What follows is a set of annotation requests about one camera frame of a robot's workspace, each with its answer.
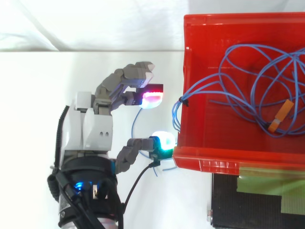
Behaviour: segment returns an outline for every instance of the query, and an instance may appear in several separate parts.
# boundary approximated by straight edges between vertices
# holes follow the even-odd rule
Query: robotic hand
[[[160,139],[151,136],[130,139],[117,159],[109,159],[111,111],[122,104],[141,105],[149,96],[151,101],[160,103],[163,85],[148,84],[153,68],[151,62],[137,62],[117,69],[97,87],[95,95],[79,92],[71,106],[64,109],[57,130],[53,171],[47,180],[60,205],[59,227],[123,229],[123,214],[137,182],[148,168],[159,166],[164,157]],[[124,92],[128,86],[137,88],[136,92]],[[139,150],[149,151],[153,162],[139,175],[125,203],[121,203],[116,174],[129,169]]]

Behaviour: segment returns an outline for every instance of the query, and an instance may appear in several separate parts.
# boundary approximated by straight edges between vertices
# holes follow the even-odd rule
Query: coiled blue cable
[[[267,65],[265,65],[261,71],[259,73],[254,73],[254,72],[250,72],[247,71],[239,66],[237,66],[236,64],[234,64],[229,58],[229,54],[231,52],[233,52],[234,50],[241,48],[241,47],[248,47],[248,48],[253,48],[256,51],[258,51],[259,53],[261,53],[268,61],[269,63]],[[280,56],[275,58],[275,59],[271,59],[269,55],[267,55],[262,49],[269,49],[275,52],[280,53]],[[227,102],[219,102],[219,101],[215,101],[215,100],[210,100],[210,102],[212,103],[217,103],[217,104],[222,104],[222,105],[229,105],[232,107],[232,109],[243,119],[249,121],[249,122],[253,122],[253,123],[258,123],[259,126],[270,136],[272,137],[283,137],[285,135],[303,135],[305,134],[305,131],[302,129],[305,127],[304,125],[301,125],[300,127],[293,129],[297,115],[305,110],[305,107],[301,108],[298,110],[298,103],[299,103],[299,99],[301,99],[303,101],[303,103],[305,104],[305,94],[303,94],[300,90],[300,86],[305,86],[305,83],[299,82],[299,76],[298,76],[298,67],[301,69],[301,72],[305,75],[305,63],[303,63],[300,60],[300,56],[301,55],[305,55],[305,48],[300,49],[298,51],[295,52],[291,52],[291,53],[287,53],[284,52],[280,49],[271,47],[271,46],[267,46],[267,45],[260,45],[260,44],[238,44],[238,45],[233,45],[231,47],[229,47],[226,51],[225,51],[225,55],[219,65],[218,68],[218,73],[209,75],[207,77],[204,77],[203,79],[199,80],[198,82],[196,82],[192,87],[190,87],[190,89],[188,89],[185,94],[181,97],[181,100],[186,100],[188,98],[190,98],[193,95],[196,94],[223,94],[225,95]],[[254,84],[251,88],[250,91],[250,100],[247,101],[245,98],[244,93],[240,90],[240,88],[238,87],[238,85],[234,82],[234,80],[231,78],[231,76],[229,76],[228,74],[225,74],[222,72],[222,68],[223,68],[223,64],[225,61],[228,61],[229,64],[231,64],[234,68],[251,74],[251,75],[255,75],[256,79],[254,81]],[[281,70],[278,68],[278,64],[282,61],[288,61],[287,64],[285,65],[284,68],[282,68]],[[292,72],[292,77],[293,79],[287,77],[284,75],[285,70],[291,65],[293,64],[294,70]],[[270,69],[270,68],[275,68],[276,72],[277,72],[277,76],[276,77],[271,77],[265,74],[265,72]],[[201,87],[199,87],[196,90],[193,90],[196,86],[198,86],[199,84],[202,84],[204,81],[213,78],[213,77],[217,77],[218,79],[215,80],[212,83],[207,83]],[[240,97],[237,97],[236,95],[230,93],[224,83],[223,83],[223,77],[226,77],[227,79],[229,79],[234,87],[237,89],[238,93],[240,94]],[[259,101],[259,103],[257,104],[255,101],[255,91],[258,85],[258,81],[261,77],[264,78],[268,78],[271,81],[271,83],[269,84],[269,86],[267,87],[266,91],[264,92],[261,100]],[[280,80],[281,78],[285,79],[288,82],[294,83],[295,84],[295,96],[293,96],[291,90],[289,89],[289,87],[284,83],[284,81]],[[295,108],[294,108],[294,114],[290,117],[292,118],[292,121],[289,125],[289,127],[286,130],[280,129],[278,128],[276,130],[276,135],[275,134],[271,134],[267,129],[266,126],[269,125],[269,122],[265,121],[262,117],[262,107],[267,107],[267,106],[272,106],[272,105],[276,105],[276,104],[282,104],[284,103],[286,100],[280,100],[280,101],[276,101],[276,102],[272,102],[272,103],[267,103],[264,104],[264,100],[268,94],[268,92],[270,91],[270,89],[272,88],[272,86],[275,83],[280,83],[288,92],[288,99],[290,99],[290,101],[295,101]],[[222,91],[208,91],[206,90],[208,87],[214,85],[214,84],[220,84]],[[177,101],[173,108],[172,108],[172,125],[174,127],[175,130],[180,131],[181,129],[181,124],[177,118],[177,112],[179,107],[181,106],[181,102]],[[249,115],[252,116],[252,118],[248,118],[246,116],[244,116],[240,111],[237,110],[237,108],[240,108],[241,110],[245,111],[246,113],[248,113]]]

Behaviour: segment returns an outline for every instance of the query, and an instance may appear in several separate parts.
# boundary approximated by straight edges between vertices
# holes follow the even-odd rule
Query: white backdrop
[[[171,109],[183,90],[183,52],[7,52],[0,53],[1,218],[2,228],[56,229],[58,203],[46,182],[54,162],[58,119],[77,91],[95,92],[115,69],[137,61],[156,67],[152,82],[164,84],[160,106],[143,110],[135,137],[170,131]],[[113,114],[110,157],[131,137],[136,106]],[[130,170],[118,175],[118,193],[125,201],[139,173],[150,163],[138,155]],[[211,175],[186,169],[163,172],[165,161],[149,169],[136,187],[124,215],[126,229],[208,229]]]
[[[185,14],[282,11],[305,1],[0,0],[0,50],[183,50]]]

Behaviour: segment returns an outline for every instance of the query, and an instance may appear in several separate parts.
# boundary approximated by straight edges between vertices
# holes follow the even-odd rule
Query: black cable
[[[94,229],[106,229],[90,209],[85,209],[81,202],[77,206]]]
[[[70,198],[67,196],[67,194],[64,192],[64,190],[59,187],[59,190],[61,191],[61,194],[66,199],[66,201],[70,204],[70,206],[75,210],[76,214],[78,215],[78,219],[74,220],[73,223],[77,227],[77,229],[94,229],[92,227],[89,227],[90,225],[85,224],[83,219],[80,219],[82,217],[81,211],[78,209],[78,207],[70,200]]]
[[[59,187],[58,187],[58,182],[55,178],[56,173],[58,172],[59,169],[59,161],[60,161],[60,156],[61,156],[61,138],[62,138],[62,126],[63,126],[63,121],[65,119],[65,116],[69,110],[69,106],[66,106],[65,109],[63,110],[61,117],[59,118],[58,121],[58,126],[57,126],[57,133],[56,133],[56,147],[55,147],[55,161],[54,161],[54,169],[51,175],[48,176],[47,182],[49,185],[50,192],[54,199],[58,202],[59,201]]]
[[[125,201],[125,203],[123,205],[124,206],[123,207],[123,213],[125,213],[125,210],[126,210],[128,202],[129,202],[129,199],[130,199],[130,197],[132,195],[132,192],[133,192],[134,188],[137,186],[137,184],[138,184],[140,178],[142,177],[142,175],[146,172],[147,169],[153,168],[153,167],[157,167],[159,165],[160,165],[160,161],[154,161],[154,162],[150,163],[145,169],[143,169],[143,171],[139,174],[138,178],[136,179],[135,183],[133,184],[133,187],[131,188],[131,190],[130,190],[127,198],[126,198],[126,201]]]
[[[63,121],[65,119],[65,116],[68,112],[68,109],[69,109],[69,106],[66,106],[58,121],[57,133],[56,133],[55,162],[54,162],[55,168],[59,168],[59,160],[60,160],[60,155],[61,155],[62,126],[63,126]]]

